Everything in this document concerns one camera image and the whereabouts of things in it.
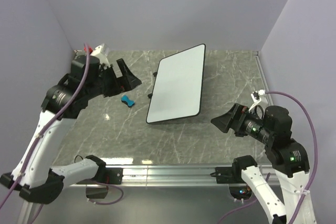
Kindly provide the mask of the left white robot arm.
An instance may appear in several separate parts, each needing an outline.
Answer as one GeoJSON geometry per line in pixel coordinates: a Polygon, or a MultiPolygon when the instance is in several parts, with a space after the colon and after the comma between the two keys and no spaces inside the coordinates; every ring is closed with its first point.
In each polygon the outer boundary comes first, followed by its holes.
{"type": "Polygon", "coordinates": [[[80,56],[71,62],[70,72],[50,88],[41,105],[33,138],[17,167],[1,175],[1,184],[19,192],[27,202],[50,204],[63,189],[90,179],[94,183],[121,183],[106,168],[106,163],[88,155],[67,166],[52,167],[63,138],[76,122],[79,113],[97,97],[112,97],[130,91],[142,82],[123,59],[117,64],[121,76],[94,56],[80,56]]]}

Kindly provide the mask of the blue whiteboard eraser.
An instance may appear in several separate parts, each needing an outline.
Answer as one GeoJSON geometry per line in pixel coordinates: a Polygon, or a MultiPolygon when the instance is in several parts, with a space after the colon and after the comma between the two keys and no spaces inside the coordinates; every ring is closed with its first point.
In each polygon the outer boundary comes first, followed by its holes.
{"type": "Polygon", "coordinates": [[[127,95],[123,95],[121,97],[121,102],[129,108],[131,108],[135,105],[135,102],[133,100],[131,100],[127,95]]]}

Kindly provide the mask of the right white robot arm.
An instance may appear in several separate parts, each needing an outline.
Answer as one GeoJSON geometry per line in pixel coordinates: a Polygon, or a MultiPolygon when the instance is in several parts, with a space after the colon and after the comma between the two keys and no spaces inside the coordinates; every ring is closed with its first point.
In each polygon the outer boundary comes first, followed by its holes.
{"type": "Polygon", "coordinates": [[[292,118],[283,107],[266,107],[260,118],[256,112],[234,104],[225,114],[211,119],[221,132],[233,130],[235,136],[251,136],[261,142],[279,180],[283,199],[279,199],[264,179],[257,162],[250,156],[235,158],[232,177],[249,186],[262,206],[269,223],[316,223],[310,193],[306,186],[310,165],[305,148],[291,135],[292,118]]]}

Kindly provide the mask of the white whiteboard black frame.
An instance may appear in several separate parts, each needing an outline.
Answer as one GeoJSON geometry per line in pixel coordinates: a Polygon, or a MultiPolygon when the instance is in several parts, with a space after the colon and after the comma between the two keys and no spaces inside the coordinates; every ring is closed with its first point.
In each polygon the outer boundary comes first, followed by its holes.
{"type": "Polygon", "coordinates": [[[146,123],[200,114],[206,45],[200,44],[159,61],[146,123]]]}

